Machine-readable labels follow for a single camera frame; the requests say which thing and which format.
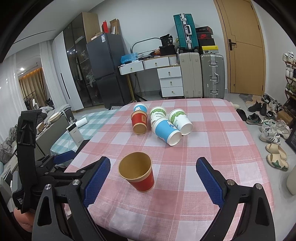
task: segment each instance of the pink checkered tablecloth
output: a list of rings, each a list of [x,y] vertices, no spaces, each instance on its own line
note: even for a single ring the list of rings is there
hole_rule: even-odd
[[[75,172],[101,156],[110,159],[111,171],[95,203],[88,207],[96,224],[132,240],[200,240],[219,209],[195,170],[196,160],[203,156],[226,179],[246,186],[261,183],[273,209],[262,158],[228,101],[178,99],[145,104],[148,111],[154,106],[163,106],[168,113],[182,108],[194,126],[193,132],[171,147],[152,133],[150,122],[146,134],[134,134],[134,103],[121,108],[67,169]],[[135,151],[149,154],[153,161],[155,186],[146,193],[138,192],[118,173],[120,160]],[[232,239],[242,207],[240,204],[225,240]]]

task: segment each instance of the paper cup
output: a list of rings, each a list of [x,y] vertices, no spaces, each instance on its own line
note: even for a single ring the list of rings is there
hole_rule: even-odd
[[[137,111],[137,110],[141,110],[141,111],[144,111],[145,113],[147,113],[147,106],[143,103],[137,103],[133,107],[133,111]]]
[[[144,111],[138,110],[131,115],[131,122],[134,133],[138,135],[145,134],[147,131],[147,114]]]
[[[191,121],[182,109],[173,110],[168,119],[182,133],[182,136],[188,135],[193,130]]]
[[[152,161],[146,153],[133,152],[125,156],[119,163],[118,172],[140,192],[153,188]]]
[[[162,106],[153,107],[150,111],[151,127],[157,119],[162,117],[166,117],[166,109]]]
[[[152,132],[170,146],[176,145],[182,137],[181,132],[165,117],[154,122]]]

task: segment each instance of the person's hand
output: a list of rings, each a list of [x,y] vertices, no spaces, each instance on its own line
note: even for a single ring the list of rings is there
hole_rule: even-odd
[[[17,210],[16,208],[13,210],[13,214],[15,216],[16,221],[19,223],[19,225],[24,230],[32,233],[35,214],[32,212],[26,212],[21,214],[20,210]]]

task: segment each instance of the green patterned paper cup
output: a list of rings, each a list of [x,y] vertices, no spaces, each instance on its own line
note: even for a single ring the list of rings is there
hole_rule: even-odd
[[[173,110],[168,119],[182,133],[182,136],[188,135],[193,130],[191,121],[182,109]]]
[[[155,106],[150,111],[151,126],[159,118],[166,117],[166,109],[162,106]]]

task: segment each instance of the plastic bag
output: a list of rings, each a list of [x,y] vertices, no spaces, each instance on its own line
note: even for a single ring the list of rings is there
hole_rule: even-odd
[[[138,53],[130,53],[121,57],[120,62],[124,64],[127,61],[135,61],[138,59]]]

